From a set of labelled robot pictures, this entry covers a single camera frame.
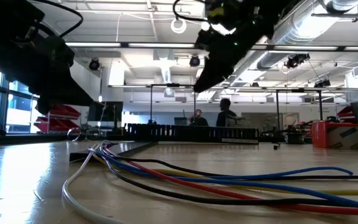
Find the security camera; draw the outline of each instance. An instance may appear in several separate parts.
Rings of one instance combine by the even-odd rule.
[[[190,66],[197,67],[198,65],[200,65],[200,59],[198,58],[198,55],[191,56]]]
[[[92,71],[97,71],[99,66],[100,66],[99,59],[98,58],[92,58],[91,63],[89,63],[89,69],[92,70]]]

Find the red box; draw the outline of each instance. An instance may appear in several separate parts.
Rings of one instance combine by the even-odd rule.
[[[358,149],[358,124],[315,121],[311,135],[314,147]]]

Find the person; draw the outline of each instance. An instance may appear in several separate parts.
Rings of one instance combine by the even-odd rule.
[[[196,118],[194,118],[194,115],[191,115],[189,117],[190,125],[192,126],[208,126],[208,122],[205,118],[202,118],[201,115],[203,112],[200,109],[197,109],[195,111]]]
[[[221,108],[221,112],[218,114],[218,118],[216,120],[216,127],[225,127],[226,126],[226,116],[237,116],[235,112],[229,110],[230,108],[230,100],[222,99],[219,107]]]

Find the ceiling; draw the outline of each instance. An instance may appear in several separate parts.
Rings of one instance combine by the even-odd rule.
[[[200,30],[200,24],[186,23],[186,30],[182,34],[174,33],[171,22],[172,0],[53,0],[67,7],[76,9],[84,17],[84,23],[65,37],[71,42],[183,42],[193,43]],[[74,25],[78,18],[53,6],[34,3],[46,12],[45,23],[61,33]],[[158,9],[158,13],[148,13],[149,7]],[[204,5],[192,0],[180,1],[182,13],[191,17],[204,17]],[[115,11],[117,14],[95,13],[97,10]],[[119,11],[137,11],[132,15],[120,14]],[[358,22],[341,19],[328,31],[312,41],[313,45],[358,45]],[[140,84],[142,82],[161,82],[160,69],[153,64],[152,49],[74,49],[78,61],[86,65],[90,58],[98,57],[104,66],[109,66],[114,59],[112,55],[120,52],[120,57],[127,64],[127,83]],[[189,58],[197,54],[203,58],[207,52],[200,50],[174,50],[177,64],[171,68],[173,77],[177,80],[193,82],[199,68],[191,68]],[[288,71],[283,62],[263,74],[263,80],[258,80],[259,86],[305,86],[308,81],[316,81],[317,75],[330,75],[332,86],[344,84],[344,74],[352,67],[358,66],[358,53],[349,52],[312,52],[311,63],[304,63],[294,70]]]

